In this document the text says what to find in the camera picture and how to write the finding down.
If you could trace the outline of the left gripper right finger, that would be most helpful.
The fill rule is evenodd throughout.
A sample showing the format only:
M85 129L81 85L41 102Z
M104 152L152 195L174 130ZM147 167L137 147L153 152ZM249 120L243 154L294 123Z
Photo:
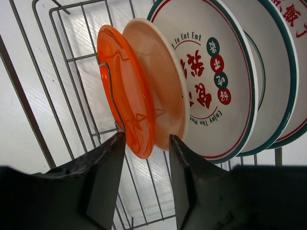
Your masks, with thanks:
M176 226L179 230L304 230L305 166L236 166L205 160L169 137Z

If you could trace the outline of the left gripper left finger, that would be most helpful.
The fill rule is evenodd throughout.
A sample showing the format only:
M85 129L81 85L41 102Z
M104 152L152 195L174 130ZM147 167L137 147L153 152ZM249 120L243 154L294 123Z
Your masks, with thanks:
M118 132L84 155L46 173L0 168L3 230L109 230L125 156Z

